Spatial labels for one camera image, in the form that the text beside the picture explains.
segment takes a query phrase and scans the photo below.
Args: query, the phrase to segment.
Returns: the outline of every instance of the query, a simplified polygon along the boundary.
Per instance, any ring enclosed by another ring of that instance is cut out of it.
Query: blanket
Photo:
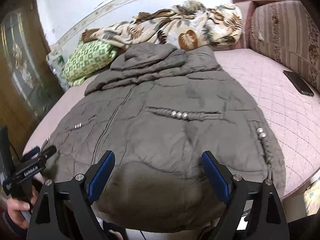
[[[265,137],[257,130],[263,129]],[[46,175],[85,173],[107,150],[116,165],[96,214],[125,228],[176,232],[225,208],[201,168],[210,150],[233,174],[285,186],[284,157],[262,111],[217,63],[213,51],[142,43],[92,81],[44,147],[57,153]]]
[[[169,43],[179,49],[191,50],[207,44],[225,47],[235,44],[241,36],[242,14],[238,6],[228,3],[206,8],[188,0],[153,14],[140,12],[133,22],[122,21],[91,34],[91,39],[106,41],[127,50],[145,41]]]

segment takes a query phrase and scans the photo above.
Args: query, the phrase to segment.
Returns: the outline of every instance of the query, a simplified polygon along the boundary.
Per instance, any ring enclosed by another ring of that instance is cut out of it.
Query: smartphone
[[[311,97],[315,95],[307,83],[297,73],[286,70],[284,70],[283,73],[287,76],[287,78],[289,78],[299,93]]]

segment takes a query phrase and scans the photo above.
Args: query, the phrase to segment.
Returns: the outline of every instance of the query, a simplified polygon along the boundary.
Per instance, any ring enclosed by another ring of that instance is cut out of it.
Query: black cable
[[[17,158],[19,159],[19,156],[18,156],[18,154],[17,154],[16,149],[13,147],[13,145],[12,145],[12,143],[11,143],[11,142],[9,142],[9,143],[10,143],[10,146],[12,147],[12,149],[14,150],[14,152],[15,152],[15,154],[16,154],[16,156],[17,156]]]
[[[141,231],[141,230],[139,230],[139,231],[140,231],[140,233],[142,234],[142,236],[143,236],[144,240],[146,240],[146,238],[144,237],[144,235],[143,235],[142,231]]]

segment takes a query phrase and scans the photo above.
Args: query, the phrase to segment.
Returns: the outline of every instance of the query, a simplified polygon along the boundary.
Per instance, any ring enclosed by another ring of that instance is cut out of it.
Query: checkered pillow
[[[93,72],[108,65],[117,55],[117,48],[104,41],[78,42],[63,69],[70,86],[79,86]]]

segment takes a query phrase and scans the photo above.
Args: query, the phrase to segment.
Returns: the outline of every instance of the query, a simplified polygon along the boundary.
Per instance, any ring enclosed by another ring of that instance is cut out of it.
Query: striped cushion
[[[298,73],[318,92],[319,42],[319,30],[299,1],[269,3],[252,16],[252,49]]]

